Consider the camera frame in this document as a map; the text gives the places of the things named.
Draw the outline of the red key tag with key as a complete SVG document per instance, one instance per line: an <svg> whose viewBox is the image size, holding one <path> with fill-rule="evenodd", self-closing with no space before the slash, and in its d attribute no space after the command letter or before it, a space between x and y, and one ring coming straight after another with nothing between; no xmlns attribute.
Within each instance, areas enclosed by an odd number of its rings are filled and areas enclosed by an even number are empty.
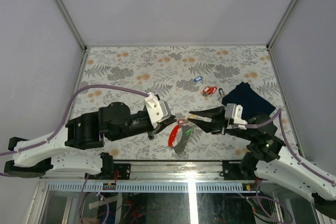
<svg viewBox="0 0 336 224"><path fill-rule="evenodd" d="M185 120L185 119L182 119L182 120L178 120L178 122L177 122L178 124L180 124L180 125L183 125L183 124L187 124L188 123L188 121L187 120Z"/></svg>

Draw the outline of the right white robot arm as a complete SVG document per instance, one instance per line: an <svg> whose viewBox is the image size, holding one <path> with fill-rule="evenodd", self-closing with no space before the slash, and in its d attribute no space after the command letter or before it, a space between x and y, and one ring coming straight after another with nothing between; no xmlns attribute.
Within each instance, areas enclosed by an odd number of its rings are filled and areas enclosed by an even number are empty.
<svg viewBox="0 0 336 224"><path fill-rule="evenodd" d="M312 203L321 214L335 219L335 176L296 154L286 137L276 137L274 120L281 118L280 111L273 117L255 114L245 118L241 105L229 103L191 114L210 119L208 122L188 119L205 133L228 134L249 141L248 153L239 165L243 178L256 176L276 183Z"/></svg>

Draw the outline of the metal key holder red handle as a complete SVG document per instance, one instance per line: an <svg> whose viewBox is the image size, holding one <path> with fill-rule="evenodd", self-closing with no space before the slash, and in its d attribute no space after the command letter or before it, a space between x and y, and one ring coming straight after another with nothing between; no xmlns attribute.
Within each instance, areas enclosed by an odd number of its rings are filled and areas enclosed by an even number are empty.
<svg viewBox="0 0 336 224"><path fill-rule="evenodd" d="M185 132L190 129L189 125L176 125L170 133L168 139L168 147L172 148L176 154L182 154L190 138L190 134L186 135Z"/></svg>

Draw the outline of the green key tag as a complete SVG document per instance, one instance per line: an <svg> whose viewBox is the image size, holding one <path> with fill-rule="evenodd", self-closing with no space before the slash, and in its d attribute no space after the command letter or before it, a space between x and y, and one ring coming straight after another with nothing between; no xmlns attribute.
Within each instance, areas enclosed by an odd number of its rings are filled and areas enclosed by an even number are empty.
<svg viewBox="0 0 336 224"><path fill-rule="evenodd" d="M185 132L185 134L186 135L189 135L189 134L191 134L193 132L193 128L190 128L190 129L188 129L186 132Z"/></svg>

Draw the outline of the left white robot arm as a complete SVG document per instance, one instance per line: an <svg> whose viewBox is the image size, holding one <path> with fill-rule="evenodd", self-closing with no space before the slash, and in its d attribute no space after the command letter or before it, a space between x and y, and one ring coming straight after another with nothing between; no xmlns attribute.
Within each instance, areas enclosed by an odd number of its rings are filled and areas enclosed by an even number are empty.
<svg viewBox="0 0 336 224"><path fill-rule="evenodd" d="M152 108L132 114L122 102L101 107L97 112L82 114L69 120L60 131L26 140L12 137L8 149L11 160L4 165L2 176L39 178L47 173L83 173L88 179L116 179L117 169L112 155L102 151L96 156L73 155L74 151L103 148L113 142L146 133L154 139L169 125L176 122L165 101Z"/></svg>

